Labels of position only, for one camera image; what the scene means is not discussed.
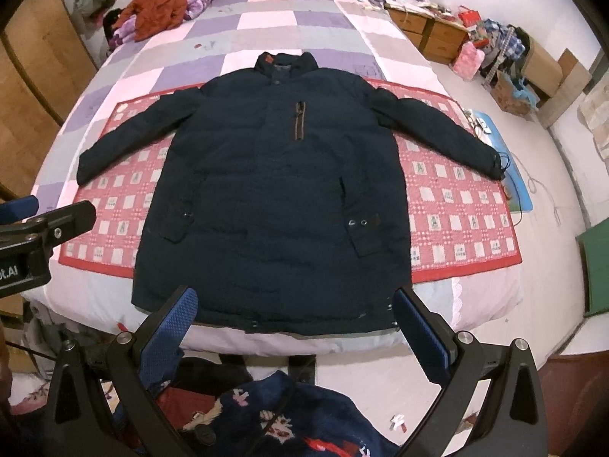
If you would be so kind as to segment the dark navy padded jacket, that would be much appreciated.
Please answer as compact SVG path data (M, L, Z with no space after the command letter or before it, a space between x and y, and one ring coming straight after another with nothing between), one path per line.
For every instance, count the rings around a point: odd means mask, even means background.
M489 179L499 154L444 113L310 54L165 95L81 154L77 183L163 136L171 144L136 254L135 307L175 289L198 322L255 333L364 333L393 324L411 285L406 182L395 134Z

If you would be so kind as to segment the blue plaid clothes pile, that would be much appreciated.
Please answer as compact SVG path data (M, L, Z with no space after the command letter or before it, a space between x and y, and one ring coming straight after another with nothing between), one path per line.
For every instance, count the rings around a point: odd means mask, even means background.
M506 62L519 60L528 50L518 35L518 29L504 25L492 19L485 19L476 24L474 45L484 52L482 69L488 69L500 57L503 65Z

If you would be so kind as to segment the purple pink checkered bedsheet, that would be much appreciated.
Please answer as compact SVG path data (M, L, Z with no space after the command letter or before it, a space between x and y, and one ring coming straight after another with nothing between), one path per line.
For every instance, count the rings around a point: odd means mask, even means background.
M264 52L309 52L321 66L366 77L400 97L417 98L456 122L464 113L429 63L387 13L363 0L215 0L196 20L113 52L78 97L36 178L43 211L70 204L78 156L109 126L148 100L254 65ZM51 282L27 299L52 318L113 333L138 325L131 278L102 275L52 260ZM457 330L502 317L521 295L518 266L415 284L431 310Z

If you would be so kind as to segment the wooden wardrobe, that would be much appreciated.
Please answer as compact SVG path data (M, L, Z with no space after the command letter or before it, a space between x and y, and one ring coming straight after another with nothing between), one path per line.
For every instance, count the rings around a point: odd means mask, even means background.
M21 197L96 67L64 0L24 0L1 31L1 192Z

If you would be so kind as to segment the navy floral garment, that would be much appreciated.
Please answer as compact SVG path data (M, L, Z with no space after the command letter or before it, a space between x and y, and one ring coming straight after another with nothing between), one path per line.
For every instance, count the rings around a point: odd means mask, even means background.
M393 456L347 396L278 370L255 381L245 367L187 357L157 396L196 456Z

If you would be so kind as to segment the green board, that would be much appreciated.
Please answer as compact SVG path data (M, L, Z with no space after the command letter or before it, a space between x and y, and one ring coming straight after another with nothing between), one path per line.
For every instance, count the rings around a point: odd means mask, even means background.
M609 219L577 237L584 273L585 317L607 313L609 307Z

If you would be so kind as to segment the red white patterned mat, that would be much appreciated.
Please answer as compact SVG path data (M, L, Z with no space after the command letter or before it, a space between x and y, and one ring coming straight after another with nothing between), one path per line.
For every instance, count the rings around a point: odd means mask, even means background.
M521 261L503 184L480 176L405 134L395 134L407 184L415 284L474 275ZM96 208L93 229L59 253L62 265L132 278L143 224L172 138L145 147L65 194Z

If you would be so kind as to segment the light blue pad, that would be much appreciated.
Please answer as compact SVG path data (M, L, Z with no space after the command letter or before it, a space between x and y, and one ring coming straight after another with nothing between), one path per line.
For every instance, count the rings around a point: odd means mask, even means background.
M525 180L499 129L496 128L496 124L486 113L477 112L477 110L466 109L464 114L481 141L491 145L500 154L504 171L502 184L511 213L530 213L532 211L532 199L529 196Z

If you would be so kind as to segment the rust orange garment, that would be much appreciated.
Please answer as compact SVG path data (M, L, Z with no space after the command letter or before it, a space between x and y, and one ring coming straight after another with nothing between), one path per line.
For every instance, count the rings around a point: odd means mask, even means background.
M188 0L132 0L113 25L113 45L142 42L181 25Z

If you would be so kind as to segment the cardboard box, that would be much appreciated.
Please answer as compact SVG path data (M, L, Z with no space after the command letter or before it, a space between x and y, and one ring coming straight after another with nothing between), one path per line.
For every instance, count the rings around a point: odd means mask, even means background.
M544 129L552 126L580 96L593 78L566 48L555 60L535 39L529 41L521 75L542 92L536 116Z

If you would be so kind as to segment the pink bag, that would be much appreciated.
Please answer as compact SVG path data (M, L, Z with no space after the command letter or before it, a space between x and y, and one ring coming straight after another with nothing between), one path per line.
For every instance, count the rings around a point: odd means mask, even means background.
M485 58L485 52L473 42L466 42L451 65L452 71L463 80L472 80Z

